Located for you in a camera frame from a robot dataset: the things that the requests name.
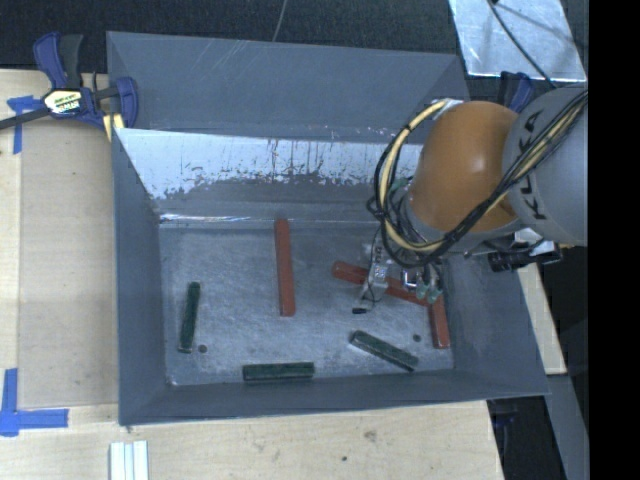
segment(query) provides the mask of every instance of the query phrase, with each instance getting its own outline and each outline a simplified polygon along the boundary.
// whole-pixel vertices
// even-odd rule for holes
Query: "wooden table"
[[[47,87],[39,72],[0,70],[0,118],[12,115],[7,98],[39,97]],[[69,126],[46,120],[39,134]],[[0,132],[0,374],[19,364],[20,187],[30,176],[12,147],[13,130]],[[545,369],[564,373],[538,271],[519,275]],[[114,403],[78,405],[69,428],[0,437],[0,478],[108,478],[109,444],[136,440],[148,441],[152,480],[504,478],[485,402],[133,428],[116,420]]]

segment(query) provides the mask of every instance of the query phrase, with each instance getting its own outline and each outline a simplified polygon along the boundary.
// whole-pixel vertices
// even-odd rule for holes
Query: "blue clamp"
[[[2,410],[0,410],[0,436],[16,437],[20,430],[68,427],[69,409],[18,411],[18,369],[4,372]]]
[[[138,117],[138,93],[132,78],[118,78],[115,87],[99,91],[96,89],[94,92],[82,86],[82,77],[78,72],[78,51],[82,39],[81,35],[62,36],[59,32],[50,32],[34,43],[33,55],[38,69],[47,75],[51,90],[37,104],[31,97],[9,100],[10,105],[12,101],[15,105],[11,108],[16,111],[16,115],[0,120],[0,130],[17,127],[14,153],[22,149],[22,130],[18,127],[45,116],[75,119],[105,131],[106,114],[98,103],[104,98],[119,96],[119,113],[124,125],[131,128],[135,124]],[[25,113],[27,104],[31,108],[37,108]]]
[[[82,77],[78,72],[78,51],[82,39],[81,35],[63,36],[59,32],[49,32],[34,43],[33,56],[38,69],[47,75],[51,82],[51,91],[42,100],[51,110],[49,115],[55,119],[75,119],[104,130],[105,113],[97,107],[97,93],[94,94],[88,88],[82,87]],[[131,127],[138,116],[135,83],[129,77],[118,78],[116,87],[120,96],[120,114],[125,125]],[[75,100],[77,105],[73,109],[60,111],[56,107],[57,103],[47,100],[50,95],[61,89],[80,93]]]
[[[20,96],[18,98],[9,98],[7,105],[13,110],[17,116],[22,114],[25,110],[38,110],[44,108],[45,105],[38,98],[33,96]],[[22,151],[22,125],[16,125],[16,129],[13,133],[13,154],[17,155]]]

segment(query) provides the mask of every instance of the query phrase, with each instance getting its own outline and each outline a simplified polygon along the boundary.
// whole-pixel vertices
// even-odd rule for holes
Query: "black wire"
[[[543,69],[538,65],[538,63],[535,60],[533,60],[533,58],[527,53],[527,51],[520,44],[520,42],[515,38],[511,30],[509,30],[506,23],[503,21],[502,17],[498,14],[498,11],[496,10],[494,3],[491,0],[486,0],[486,1],[487,1],[487,5],[491,9],[491,12],[493,12],[493,15],[496,17],[496,19],[498,20],[498,23],[500,23],[500,26],[503,28],[505,33],[509,36],[509,39],[511,39],[514,46],[518,48],[518,50],[520,50],[520,53],[522,53],[522,55],[524,55],[524,57],[529,61],[529,64],[531,64],[535,68],[535,70],[538,73],[540,73],[540,76],[544,78],[544,80],[549,84],[549,86],[552,89],[555,89],[556,85],[551,81],[551,78],[549,78],[549,76],[543,71]]]
[[[520,155],[520,157],[510,166],[510,168],[504,174],[504,176],[502,177],[501,181],[498,183],[498,186],[494,189],[492,194],[485,201],[481,202],[473,210],[471,210],[471,212],[469,212],[469,214],[454,229],[445,233],[444,237],[440,240],[442,242],[441,245],[436,247],[434,251],[432,251],[431,253],[420,253],[417,251],[412,251],[412,254],[415,257],[413,261],[401,259],[399,257],[399,254],[395,253],[391,249],[389,244],[389,237],[387,236],[387,232],[385,228],[385,224],[388,222],[400,236],[405,236],[405,237],[407,236],[407,233],[405,232],[405,229],[402,225],[402,220],[400,216],[401,212],[399,211],[399,209],[401,208],[402,199],[398,203],[394,204],[393,193],[388,192],[388,195],[384,201],[384,207],[380,207],[380,201],[378,197],[380,171],[396,139],[391,141],[390,144],[385,149],[383,155],[381,156],[380,161],[378,162],[378,165],[376,166],[376,171],[374,175],[374,189],[375,189],[376,196],[374,196],[374,198],[371,198],[367,202],[367,208],[374,215],[374,217],[378,219],[381,223],[381,228],[380,228],[381,237],[382,237],[383,245],[387,250],[387,253],[389,253],[391,258],[396,263],[398,263],[399,265],[405,268],[415,268],[415,267],[426,265],[428,263],[432,263],[433,261],[438,260],[455,243],[457,243],[466,233],[468,233],[473,228],[473,226],[475,226],[475,224],[486,214],[488,209],[498,200],[499,197],[501,197],[506,191],[510,190],[511,187],[513,187],[518,182],[520,182],[520,180],[522,180],[525,176],[527,176],[533,169],[539,166],[546,158],[548,158],[551,154],[553,154],[557,150],[560,144],[568,136],[569,128],[573,126],[573,124],[575,124],[579,112],[582,112],[584,110],[586,106],[587,98],[588,98],[588,90],[584,90],[580,94],[572,98],[562,108],[562,110],[558,114],[556,114],[554,119],[552,119],[535,136],[534,140],[531,142],[531,144],[529,144],[527,149]],[[567,128],[562,130],[558,136],[549,137],[548,134],[551,131],[551,129],[558,122],[560,122],[560,120],[565,118],[570,112],[573,112],[574,110],[578,109],[580,105],[582,107],[580,108],[578,113],[576,113],[576,115],[573,117],[572,121],[568,124]],[[522,167],[524,162],[529,160],[529,155],[531,154],[533,149],[536,148],[542,141],[545,141],[545,140],[548,142],[555,140],[556,143],[552,147],[547,146],[547,149],[543,151],[542,155],[537,161],[535,161],[532,165],[530,165],[523,173],[516,176],[516,173]],[[376,203],[375,209],[372,207],[372,203],[374,200]],[[389,211],[389,206],[391,207],[391,210],[393,210],[393,214],[395,214],[395,219],[394,219],[394,215],[392,215],[392,212]]]

